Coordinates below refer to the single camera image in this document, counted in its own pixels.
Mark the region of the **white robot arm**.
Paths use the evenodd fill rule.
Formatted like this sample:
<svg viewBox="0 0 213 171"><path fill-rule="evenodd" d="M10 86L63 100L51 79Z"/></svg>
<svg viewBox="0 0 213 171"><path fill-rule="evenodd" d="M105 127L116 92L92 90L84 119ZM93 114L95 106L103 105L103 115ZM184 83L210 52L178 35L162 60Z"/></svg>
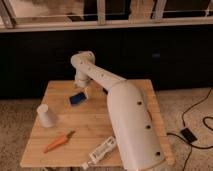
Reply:
<svg viewBox="0 0 213 171"><path fill-rule="evenodd" d="M96 66L90 51L75 54L70 61L78 86L86 87L93 79L107 90L107 109L124 169L162 171L165 155L142 91L131 81Z"/></svg>

